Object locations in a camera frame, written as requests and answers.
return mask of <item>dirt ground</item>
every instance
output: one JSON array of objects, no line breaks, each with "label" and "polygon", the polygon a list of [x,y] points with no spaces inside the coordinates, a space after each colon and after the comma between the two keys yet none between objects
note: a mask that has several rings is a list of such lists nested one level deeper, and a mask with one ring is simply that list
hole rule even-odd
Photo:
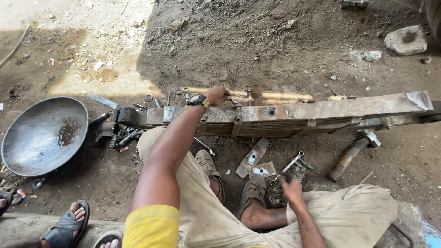
[{"label": "dirt ground", "polygon": [[[174,95],[180,87],[219,84],[244,93],[251,88],[255,105],[289,102],[269,102],[262,97],[266,92],[297,92],[326,101],[331,90],[359,97],[426,90],[431,100],[441,100],[440,46],[425,14],[391,0],[370,1],[366,10],[341,10],[338,1],[324,0],[134,1],[121,15],[124,3],[102,0],[89,9],[84,1],[67,1],[64,7],[43,1],[38,6],[46,4],[48,8],[36,8],[28,18],[8,20],[11,25],[0,30],[5,47],[1,58],[20,39],[25,24],[32,28],[22,47],[0,68],[2,136],[22,111],[51,96],[77,98],[88,108],[90,118],[110,111],[87,98],[89,92],[102,94],[120,106],[138,102],[149,107],[154,106],[144,101],[147,93],[158,96],[165,105],[170,91],[170,105],[183,106],[184,100]],[[6,8],[11,13],[15,9],[13,3]],[[49,19],[50,13],[60,25],[51,26],[55,22]],[[145,23],[135,29],[132,21],[140,13]],[[164,28],[177,19],[185,20],[180,30]],[[46,25],[39,29],[42,20]],[[290,20],[295,20],[292,27],[284,28]],[[429,45],[424,53],[399,56],[385,48],[388,32],[418,24],[427,32]],[[370,63],[370,74],[361,54],[375,50],[383,56]],[[432,62],[422,64],[420,60],[427,56]],[[98,60],[105,64],[99,72],[111,70],[113,76],[107,82],[98,82],[101,75],[93,71]],[[337,79],[330,80],[332,75]],[[239,99],[247,105],[244,98]],[[441,123],[433,123],[376,132],[382,145],[359,154],[339,185],[354,185],[372,170],[374,176],[367,183],[388,188],[395,199],[417,205],[430,224],[441,228],[440,130]],[[80,151],[66,165],[43,176],[45,184],[39,190],[31,188],[33,178],[6,172],[4,178],[17,180],[18,188],[28,196],[37,196],[12,211],[60,215],[72,201],[84,199],[92,207],[92,219],[124,221],[141,168],[136,142],[120,153],[108,147],[93,148],[94,137],[94,130],[90,130]],[[355,139],[353,131],[271,138],[261,162],[273,161],[276,169],[282,170],[303,151],[304,160],[314,166],[305,182],[324,180]],[[234,171],[254,143],[241,137],[204,136],[201,140],[219,154],[214,161],[223,175],[226,207],[234,211],[247,182]],[[201,148],[194,144],[191,152]]]}]

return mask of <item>large metal pan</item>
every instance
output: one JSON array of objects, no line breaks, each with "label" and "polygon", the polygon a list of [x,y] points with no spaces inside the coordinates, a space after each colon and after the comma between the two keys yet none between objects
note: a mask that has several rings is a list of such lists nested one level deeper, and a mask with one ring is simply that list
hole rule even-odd
[{"label": "large metal pan", "polygon": [[65,164],[86,138],[89,114],[70,97],[54,97],[28,108],[3,138],[3,163],[15,174],[35,177]]}]

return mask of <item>yellow sleeve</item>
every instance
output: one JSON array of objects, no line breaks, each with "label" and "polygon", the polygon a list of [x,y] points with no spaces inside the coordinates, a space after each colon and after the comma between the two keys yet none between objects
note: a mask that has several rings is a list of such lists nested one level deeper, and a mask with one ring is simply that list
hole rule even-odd
[{"label": "yellow sleeve", "polygon": [[179,210],[167,205],[139,208],[127,216],[123,248],[176,248]]}]

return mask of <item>bolt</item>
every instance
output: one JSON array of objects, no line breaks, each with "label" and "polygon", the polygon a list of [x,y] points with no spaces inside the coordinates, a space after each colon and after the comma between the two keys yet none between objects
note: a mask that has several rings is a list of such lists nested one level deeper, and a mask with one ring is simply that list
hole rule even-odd
[{"label": "bolt", "polygon": [[276,113],[276,107],[270,107],[269,108],[269,113],[272,114],[272,115],[275,114]]}]

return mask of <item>wrench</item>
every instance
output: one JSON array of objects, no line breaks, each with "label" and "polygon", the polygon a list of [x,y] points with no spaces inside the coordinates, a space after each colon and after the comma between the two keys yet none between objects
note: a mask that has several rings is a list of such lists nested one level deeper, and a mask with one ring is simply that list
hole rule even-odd
[{"label": "wrench", "polygon": [[199,139],[197,139],[196,137],[193,137],[194,140],[196,140],[199,144],[201,144],[203,147],[208,149],[208,152],[210,153],[210,155],[212,157],[216,156],[216,153],[214,153],[214,151],[212,149],[210,149],[210,147],[208,147],[206,144],[202,143],[202,141],[200,141]]},{"label": "wrench", "polygon": [[[286,167],[285,167],[285,169],[283,169],[282,170],[282,172],[286,172],[301,156],[303,156],[303,152],[302,151],[300,151],[299,152],[299,154],[297,155],[297,157],[295,157],[292,161],[291,161],[291,163],[289,163],[289,165],[287,165]],[[269,182],[269,184],[271,184],[272,186],[274,186],[274,185],[276,185],[276,180],[277,180],[277,177],[276,178],[274,178],[274,180],[271,180],[270,182]]]}]

